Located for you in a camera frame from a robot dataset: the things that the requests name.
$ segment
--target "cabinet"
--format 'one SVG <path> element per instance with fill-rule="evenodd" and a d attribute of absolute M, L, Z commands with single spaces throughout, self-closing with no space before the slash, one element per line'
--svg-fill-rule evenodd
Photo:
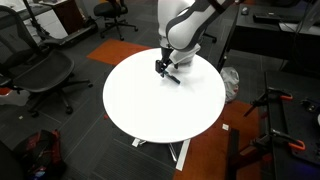
<path fill-rule="evenodd" d="M 66 30 L 53 10 L 37 15 L 36 19 L 41 27 L 50 33 L 50 36 L 57 39 L 68 36 Z M 24 20 L 24 24 L 26 25 L 33 39 L 39 43 L 41 38 L 38 36 L 36 28 L 32 26 L 30 19 Z"/>
<path fill-rule="evenodd" d="M 61 24 L 68 34 L 78 31 L 83 27 L 84 20 L 75 0 L 67 0 L 52 6 Z"/>

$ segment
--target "black backpack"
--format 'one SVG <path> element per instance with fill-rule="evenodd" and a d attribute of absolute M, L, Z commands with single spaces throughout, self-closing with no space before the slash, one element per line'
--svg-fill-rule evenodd
<path fill-rule="evenodd" d="M 13 150 L 28 180 L 60 179 L 66 170 L 60 154 L 60 133 L 41 130 Z"/>

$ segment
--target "chair armrest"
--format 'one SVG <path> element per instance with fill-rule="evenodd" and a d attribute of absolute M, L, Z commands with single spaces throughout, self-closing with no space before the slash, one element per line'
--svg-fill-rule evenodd
<path fill-rule="evenodd" d="M 7 87 L 9 84 L 11 84 L 11 82 L 11 78 L 0 76 L 0 87 Z"/>

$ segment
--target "plastic bag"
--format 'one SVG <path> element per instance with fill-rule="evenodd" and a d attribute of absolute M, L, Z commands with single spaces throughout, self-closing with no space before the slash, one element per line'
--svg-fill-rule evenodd
<path fill-rule="evenodd" d="M 226 103 L 231 102 L 239 91 L 239 74 L 233 67 L 224 67 L 220 75 L 226 88 Z"/>

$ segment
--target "white robotic arm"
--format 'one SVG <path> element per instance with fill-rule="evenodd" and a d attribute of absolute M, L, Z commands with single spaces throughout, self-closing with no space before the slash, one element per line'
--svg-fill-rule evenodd
<path fill-rule="evenodd" d="M 163 75 L 173 63 L 190 62 L 200 50 L 199 38 L 233 0 L 159 0 L 158 22 L 162 60 L 156 71 Z"/>

